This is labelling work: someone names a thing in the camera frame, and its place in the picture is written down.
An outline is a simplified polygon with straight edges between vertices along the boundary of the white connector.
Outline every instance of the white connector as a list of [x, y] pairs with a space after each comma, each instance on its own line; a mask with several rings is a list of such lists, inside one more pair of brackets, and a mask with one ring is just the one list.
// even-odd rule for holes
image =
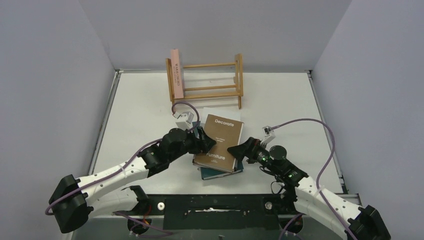
[[276, 138], [274, 130], [272, 130], [270, 126], [262, 127], [262, 133], [263, 133], [263, 138], [262, 138], [262, 141], [260, 141], [260, 144], [264, 146], [267, 146], [267, 144], [269, 144], [273, 139]]
[[183, 113], [175, 112], [173, 117], [176, 118], [176, 125], [179, 129], [187, 130], [192, 128], [193, 126], [193, 118], [195, 115], [189, 111], [185, 111]]

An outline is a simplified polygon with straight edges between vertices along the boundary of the cable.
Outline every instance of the cable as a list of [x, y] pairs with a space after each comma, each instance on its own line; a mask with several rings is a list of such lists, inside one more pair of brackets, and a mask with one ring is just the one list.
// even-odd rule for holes
[[268, 174], [268, 175], [271, 175], [271, 176], [276, 176], [272, 171], [268, 171], [268, 170], [266, 170], [265, 168], [264, 168], [264, 166], [260, 166], [259, 167], [259, 169], [262, 171], [262, 172], [264, 172], [264, 173], [266, 173], [266, 174]]
[[199, 115], [198, 110], [195, 108], [195, 106], [191, 105], [190, 103], [188, 103], [188, 102], [186, 102], [186, 101], [179, 101], [179, 102], [176, 102], [176, 103], [174, 103], [174, 104], [172, 105], [172, 107], [171, 107], [172, 114], [174, 114], [174, 113], [175, 113], [175, 105], [178, 105], [178, 104], [184, 104], [184, 105], [187, 105], [187, 106], [189, 106], [191, 109], [193, 109], [193, 110], [194, 110], [194, 112], [196, 113], [196, 117], [197, 117], [196, 125], [195, 125], [195, 126], [193, 126], [193, 127], [191, 127], [188, 131], [190, 132], [191, 130], [193, 130], [193, 129], [197, 128], [197, 127], [200, 125], [200, 115]]
[[300, 240], [304, 240], [304, 238], [303, 238], [303, 237], [301, 237], [299, 234], [296, 234], [296, 233], [291, 232], [291, 231], [287, 231], [287, 233], [289, 233], [289, 234], [291, 234], [291, 235], [293, 235], [293, 236], [297, 237], [297, 238], [298, 238], [298, 239], [300, 239]]
[[280, 189], [278, 190], [278, 192], [274, 192], [273, 191], [273, 183], [277, 183], [277, 181], [271, 182], [271, 193], [272, 194], [280, 194], [283, 191], [284, 187], [283, 186], [280, 186]]
[[[335, 152], [335, 147], [336, 147], [336, 140], [334, 138], [333, 131], [330, 129], [330, 127], [325, 122], [323, 122], [321, 120], [317, 120], [317, 119], [313, 119], [313, 118], [299, 118], [299, 119], [295, 119], [295, 120], [285, 122], [285, 123], [277, 125], [277, 126], [273, 126], [273, 127], [271, 127], [271, 130], [275, 130], [275, 129], [281, 128], [282, 126], [285, 126], [285, 125], [288, 125], [288, 124], [291, 124], [291, 123], [295, 123], [295, 122], [300, 122], [300, 121], [312, 121], [312, 122], [322, 124], [328, 130], [328, 133], [330, 134], [330, 139], [331, 139], [330, 156], [328, 157], [328, 160], [325, 162], [324, 166], [319, 171], [318, 176], [316, 177], [316, 188], [320, 189], [321, 175], [323, 174], [323, 172], [327, 168], [327, 166], [330, 164], [330, 162], [333, 158], [334, 152]], [[333, 208], [333, 206], [331, 206], [329, 200], [326, 198], [323, 191], [320, 191], [319, 194], [321, 195], [322, 199], [324, 199], [324, 202], [327, 204], [328, 208], [330, 208], [330, 210], [335, 215], [335, 217], [338, 219], [338, 221], [343, 225], [346, 232], [349, 233], [349, 235], [352, 237], [353, 240], [358, 240], [357, 237], [354, 235], [354, 233], [349, 229], [349, 226], [345, 223], [345, 220], [336, 212], [336, 210]]]
[[143, 216], [143, 222], [145, 222], [146, 224], [149, 224], [147, 221], [146, 221], [146, 217], [150, 214], [150, 212], [152, 211], [152, 205], [149, 205], [148, 206], [148, 211], [144, 214], [144, 216]]
[[294, 217], [292, 217], [290, 219], [290, 221], [288, 221], [288, 223], [284, 226], [284, 228], [282, 229], [281, 233], [279, 234], [278, 240], [280, 240], [284, 233], [287, 231], [287, 228], [290, 226], [290, 224], [292, 224], [296, 219], [298, 219], [299, 217], [301, 217], [303, 215], [303, 213], [299, 213], [297, 215], [295, 215]]
[[137, 226], [140, 226], [140, 225], [141, 225], [140, 223], [134, 224], [134, 226], [132, 226], [129, 231], [132, 232]]
[[150, 224], [146, 224], [146, 223], [144, 223], [144, 222], [142, 222], [142, 221], [140, 221], [140, 220], [137, 220], [137, 219], [135, 219], [135, 218], [132, 218], [132, 217], [130, 217], [130, 216], [128, 216], [128, 215], [126, 215], [126, 214], [124, 214], [124, 213], [120, 212], [120, 211], [115, 211], [115, 212], [114, 212], [114, 214], [115, 214], [115, 215], [119, 215], [119, 216], [121, 216], [121, 217], [124, 217], [124, 218], [126, 218], [126, 219], [128, 219], [128, 220], [131, 220], [131, 221], [133, 221], [133, 222], [135, 222], [135, 223], [137, 223], [137, 224], [139, 224], [139, 225], [143, 225], [143, 226], [145, 226], [145, 227], [152, 228], [152, 229], [154, 229], [154, 230], [158, 230], [158, 231], [160, 231], [160, 232], [162, 232], [162, 233], [165, 233], [165, 234], [162, 234], [162, 235], [139, 235], [139, 236], [138, 236], [139, 238], [152, 238], [152, 239], [154, 239], [154, 238], [163, 238], [163, 237], [168, 237], [168, 236], [171, 236], [171, 235], [173, 235], [173, 234], [174, 234], [174, 233], [173, 233], [173, 232], [171, 232], [171, 231], [163, 230], [163, 229], [160, 229], [159, 227], [152, 226], [152, 225], [150, 225]]
[[[190, 103], [188, 103], [188, 102], [185, 102], [185, 101], [180, 101], [180, 102], [176, 102], [176, 103], [174, 103], [173, 105], [172, 105], [172, 107], [171, 107], [171, 111], [172, 111], [172, 113], [175, 113], [175, 110], [174, 110], [174, 108], [175, 108], [175, 105], [177, 105], [177, 104], [185, 104], [185, 105], [187, 105], [187, 106], [189, 106], [190, 108], [192, 108], [193, 110], [194, 110], [194, 112], [196, 113], [196, 116], [197, 116], [197, 124], [195, 125], [195, 126], [193, 126], [192, 128], [190, 128], [188, 131], [190, 132], [191, 130], [193, 130], [194, 128], [197, 128], [198, 126], [199, 126], [199, 122], [200, 122], [200, 115], [199, 115], [199, 112], [197, 111], [197, 109], [193, 106], [193, 105], [191, 105]], [[84, 185], [84, 186], [81, 186], [81, 187], [79, 187], [79, 188], [77, 188], [77, 189], [75, 189], [75, 190], [73, 190], [73, 191], [71, 191], [71, 192], [69, 192], [69, 193], [67, 193], [67, 194], [65, 194], [65, 195], [63, 195], [63, 196], [61, 196], [61, 197], [59, 197], [57, 200], [55, 200], [55, 201], [53, 201], [47, 208], [46, 208], [46, 210], [44, 211], [44, 213], [46, 214], [46, 215], [48, 215], [48, 216], [52, 216], [52, 215], [54, 215], [53, 214], [53, 212], [49, 212], [56, 204], [58, 204], [58, 203], [60, 203], [61, 201], [63, 201], [64, 199], [66, 199], [66, 198], [68, 198], [68, 197], [70, 197], [70, 196], [72, 196], [72, 195], [74, 195], [74, 194], [76, 194], [76, 193], [78, 193], [79, 191], [81, 191], [81, 190], [84, 190], [84, 189], [86, 189], [86, 188], [88, 188], [88, 187], [91, 187], [91, 186], [93, 186], [93, 185], [96, 185], [96, 184], [98, 184], [98, 183], [101, 183], [101, 182], [103, 182], [103, 181], [105, 181], [105, 180], [108, 180], [108, 179], [110, 179], [110, 178], [113, 178], [114, 176], [116, 176], [117, 174], [119, 174], [120, 172], [122, 172], [126, 167], [128, 167], [133, 161], [134, 161], [134, 159], [136, 159], [136, 157], [137, 157], [137, 155], [141, 152], [141, 151], [143, 151], [146, 147], [148, 147], [148, 146], [150, 146], [150, 145], [153, 145], [153, 144], [156, 144], [156, 143], [158, 143], [160, 140], [162, 140], [162, 138], [159, 138], [159, 139], [156, 139], [156, 140], [153, 140], [153, 141], [151, 141], [151, 142], [148, 142], [148, 143], [146, 143], [145, 145], [143, 145], [142, 147], [140, 147], [140, 149], [138, 149], [133, 155], [132, 155], [132, 157], [124, 164], [124, 166], [123, 167], [121, 167], [119, 170], [117, 170], [117, 171], [115, 171], [115, 172], [113, 172], [113, 173], [111, 173], [110, 175], [107, 175], [107, 176], [105, 176], [105, 177], [102, 177], [102, 178], [100, 178], [99, 180], [96, 180], [96, 181], [93, 181], [93, 182], [91, 182], [91, 183], [88, 183], [87, 185]], [[141, 223], [141, 221], [138, 221], [138, 220], [136, 220], [135, 218], [132, 218], [132, 217], [129, 217], [129, 216], [126, 216], [126, 215], [124, 215], [123, 213], [120, 213], [120, 212], [115, 212], [115, 214], [116, 213], [118, 213], [118, 215], [121, 215], [121, 216], [123, 216], [123, 217], [125, 217], [125, 218], [127, 218], [127, 219], [130, 219], [130, 220], [132, 220], [132, 221], [134, 221], [134, 222], [136, 222], [136, 223]], [[160, 229], [160, 228], [157, 228], [157, 227], [153, 227], [153, 226], [151, 226], [151, 225], [147, 225], [147, 224], [145, 224], [145, 223], [142, 223], [142, 225], [144, 225], [145, 227], [149, 227], [149, 228], [153, 228], [153, 229], [156, 229], [156, 230], [158, 230], [158, 231], [161, 231], [162, 232], [162, 230]]]
[[113, 178], [113, 177], [115, 177], [117, 174], [119, 174], [122, 170], [124, 170], [126, 167], [128, 167], [128, 165], [130, 165], [133, 161], [134, 161], [134, 159], [136, 159], [136, 157], [137, 157], [137, 155], [139, 154], [139, 152], [141, 152], [141, 151], [143, 151], [146, 147], [148, 147], [148, 146], [150, 146], [150, 145], [152, 145], [152, 144], [156, 144], [157, 142], [159, 142], [160, 140], [162, 140], [162, 138], [159, 138], [159, 139], [156, 139], [156, 140], [154, 140], [154, 141], [151, 141], [151, 142], [149, 142], [149, 143], [147, 143], [147, 144], [145, 144], [144, 146], [142, 146], [142, 147], [140, 147], [140, 149], [138, 150], [138, 151], [136, 151], [135, 153], [134, 153], [134, 155], [132, 155], [132, 157], [125, 163], [125, 165], [123, 166], [123, 167], [121, 167], [119, 170], [117, 170], [117, 171], [115, 171], [114, 173], [112, 173], [112, 174], [110, 174], [110, 175], [107, 175], [107, 176], [104, 176], [104, 177], [102, 177], [102, 178], [100, 178], [99, 180], [96, 180], [96, 181], [93, 181], [93, 182], [90, 182], [90, 183], [88, 183], [87, 185], [84, 185], [84, 186], [81, 186], [81, 187], [79, 187], [79, 188], [77, 188], [77, 189], [75, 189], [75, 190], [73, 190], [73, 191], [71, 191], [71, 192], [69, 192], [69, 193], [67, 193], [67, 194], [65, 194], [65, 195], [63, 195], [63, 196], [61, 196], [61, 197], [59, 197], [56, 201], [54, 201], [54, 202], [52, 202], [48, 207], [47, 207], [47, 209], [44, 211], [44, 213], [46, 214], [46, 215], [48, 215], [48, 216], [52, 216], [52, 215], [54, 215], [53, 214], [53, 212], [49, 212], [50, 211], [50, 209], [52, 209], [56, 204], [58, 204], [58, 203], [60, 203], [61, 201], [63, 201], [64, 199], [66, 199], [66, 198], [68, 198], [68, 197], [70, 197], [70, 196], [72, 196], [72, 195], [74, 195], [74, 194], [76, 194], [76, 193], [78, 193], [79, 191], [81, 191], [81, 190], [84, 190], [84, 189], [86, 189], [86, 188], [88, 188], [88, 187], [91, 187], [91, 186], [93, 186], [93, 185], [96, 185], [96, 184], [98, 184], [98, 183], [101, 183], [101, 182], [103, 182], [103, 181], [105, 181], [105, 180], [108, 180], [108, 179], [110, 179], [110, 178]]

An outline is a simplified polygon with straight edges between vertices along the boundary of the brown book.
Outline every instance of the brown book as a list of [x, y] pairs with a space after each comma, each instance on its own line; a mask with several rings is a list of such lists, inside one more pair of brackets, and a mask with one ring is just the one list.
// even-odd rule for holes
[[243, 122], [209, 114], [204, 124], [204, 132], [216, 145], [208, 153], [196, 154], [193, 164], [200, 167], [234, 172], [236, 159], [227, 151], [239, 144]]

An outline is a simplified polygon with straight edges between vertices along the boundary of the book stack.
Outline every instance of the book stack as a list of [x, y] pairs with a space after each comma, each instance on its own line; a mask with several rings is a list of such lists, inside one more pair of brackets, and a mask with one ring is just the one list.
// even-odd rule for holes
[[208, 107], [203, 109], [200, 125], [204, 132], [216, 141], [216, 145], [208, 153], [197, 154], [193, 158], [193, 165], [199, 167], [203, 180], [224, 177], [243, 171], [242, 162], [238, 162], [227, 151], [229, 147], [240, 143], [244, 125], [240, 119], [239, 112]]

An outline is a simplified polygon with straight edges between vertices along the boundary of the wooden shelf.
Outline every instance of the wooden shelf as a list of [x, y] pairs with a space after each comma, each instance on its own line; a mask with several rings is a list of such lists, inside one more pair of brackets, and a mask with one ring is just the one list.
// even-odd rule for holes
[[203, 93], [203, 94], [187, 95], [184, 98], [179, 98], [177, 100], [181, 100], [181, 99], [208, 99], [208, 98], [235, 97], [235, 96], [240, 96], [240, 93], [236, 92], [236, 91], [220, 92], [220, 93]]
[[[189, 87], [184, 89], [184, 98], [175, 98], [174, 95], [174, 73], [171, 65], [171, 60], [166, 59], [166, 72], [168, 77], [169, 87], [169, 100], [172, 104], [178, 100], [192, 100], [192, 99], [208, 99], [208, 98], [219, 98], [219, 97], [237, 97], [238, 108], [242, 108], [242, 97], [243, 97], [243, 58], [242, 54], [236, 54], [234, 56], [234, 62], [223, 62], [223, 63], [210, 63], [210, 64], [194, 64], [185, 65], [184, 69], [193, 68], [207, 68], [207, 67], [222, 67], [222, 66], [234, 66], [235, 76], [233, 78], [234, 84], [231, 85], [218, 85], [218, 86], [203, 86], [203, 87]], [[202, 91], [202, 90], [215, 90], [215, 89], [235, 89], [235, 91], [229, 92], [216, 92], [216, 93], [202, 93], [185, 95], [186, 91]]]
[[236, 85], [223, 85], [223, 86], [203, 86], [203, 87], [189, 87], [186, 88], [185, 91], [199, 91], [199, 90], [213, 90], [213, 89], [232, 89], [235, 88]]

